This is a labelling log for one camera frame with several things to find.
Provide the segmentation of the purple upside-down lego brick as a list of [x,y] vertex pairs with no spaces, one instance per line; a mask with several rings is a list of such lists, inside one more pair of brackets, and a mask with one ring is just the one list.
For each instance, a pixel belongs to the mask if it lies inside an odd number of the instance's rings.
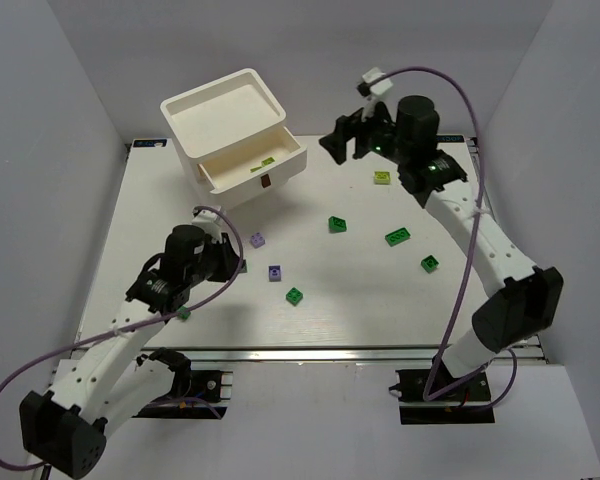
[[268,266],[268,279],[270,282],[280,282],[282,280],[282,270],[280,265]]

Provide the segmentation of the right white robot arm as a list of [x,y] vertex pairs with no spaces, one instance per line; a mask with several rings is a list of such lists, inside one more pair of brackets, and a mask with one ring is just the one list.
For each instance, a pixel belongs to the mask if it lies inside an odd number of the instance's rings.
[[434,103],[407,96],[391,116],[382,102],[372,112],[340,116],[320,145],[337,164],[376,153],[397,167],[402,187],[447,231],[482,283],[486,302],[471,326],[437,357],[438,387],[466,377],[505,348],[548,329],[554,321],[564,279],[554,268],[540,268],[476,204],[460,163],[438,145],[439,115]]

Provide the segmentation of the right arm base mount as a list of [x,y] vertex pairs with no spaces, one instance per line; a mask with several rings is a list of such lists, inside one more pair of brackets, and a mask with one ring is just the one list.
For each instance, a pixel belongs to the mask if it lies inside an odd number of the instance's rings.
[[494,424],[491,390],[484,373],[434,400],[424,400],[427,369],[397,370],[397,382],[388,388],[398,400],[402,425]]

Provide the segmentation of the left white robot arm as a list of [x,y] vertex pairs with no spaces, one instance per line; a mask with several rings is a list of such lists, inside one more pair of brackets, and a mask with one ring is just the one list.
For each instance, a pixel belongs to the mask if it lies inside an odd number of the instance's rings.
[[143,353],[170,320],[187,316],[191,290],[204,282],[228,284],[242,267],[227,233],[178,225],[151,257],[110,323],[77,364],[45,393],[19,406],[25,449],[72,479],[89,474],[108,439],[152,403],[177,404],[195,393],[183,354],[161,347]]

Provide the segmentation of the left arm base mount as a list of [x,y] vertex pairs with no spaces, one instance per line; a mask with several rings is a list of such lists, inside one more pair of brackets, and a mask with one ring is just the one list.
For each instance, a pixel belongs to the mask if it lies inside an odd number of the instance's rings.
[[140,354],[135,367],[161,363],[172,376],[171,388],[143,407],[136,418],[221,420],[231,399],[233,372],[193,368],[180,352],[160,348],[150,355]]

